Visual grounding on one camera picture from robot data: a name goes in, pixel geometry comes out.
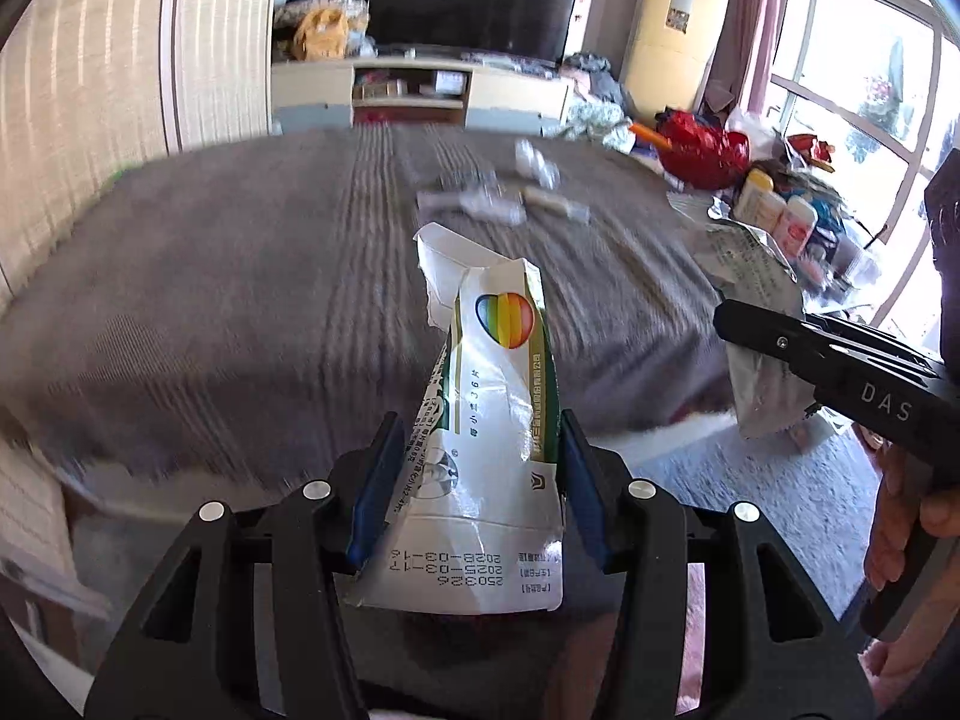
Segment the person's right hand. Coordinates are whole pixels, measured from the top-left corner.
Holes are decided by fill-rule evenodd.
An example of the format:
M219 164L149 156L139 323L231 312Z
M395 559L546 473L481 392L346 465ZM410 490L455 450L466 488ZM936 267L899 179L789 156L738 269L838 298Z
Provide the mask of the person's right hand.
M915 523L935 538L958 536L958 489L911 502L905 493L908 454L895 444L878 452L882 483L878 488L871 541L864 559L867 582L874 590L896 582L905 570L905 550Z

